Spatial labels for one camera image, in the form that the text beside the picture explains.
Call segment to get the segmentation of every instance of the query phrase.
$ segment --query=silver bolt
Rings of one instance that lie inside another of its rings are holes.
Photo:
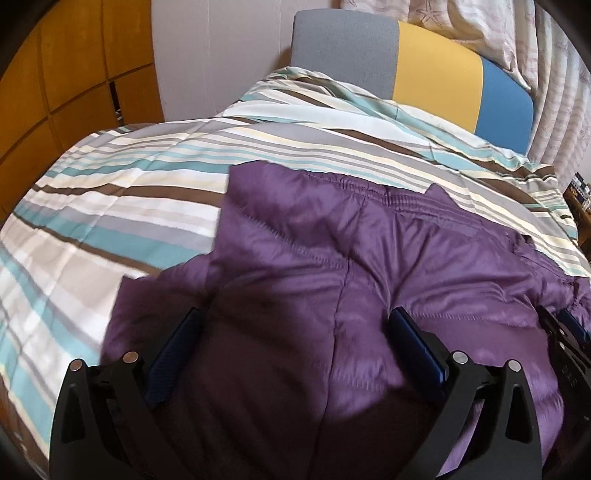
[[[460,365],[468,363],[468,356],[459,350],[457,352],[453,352],[452,358]]]
[[[124,356],[123,356],[123,361],[126,364],[132,364],[134,362],[136,362],[139,358],[139,354],[138,352],[127,352]]]
[[[509,360],[509,368],[514,372],[518,372],[521,370],[521,364],[517,360]]]
[[[72,360],[70,363],[70,370],[77,372],[80,368],[82,368],[82,360],[78,358],[76,360]]]

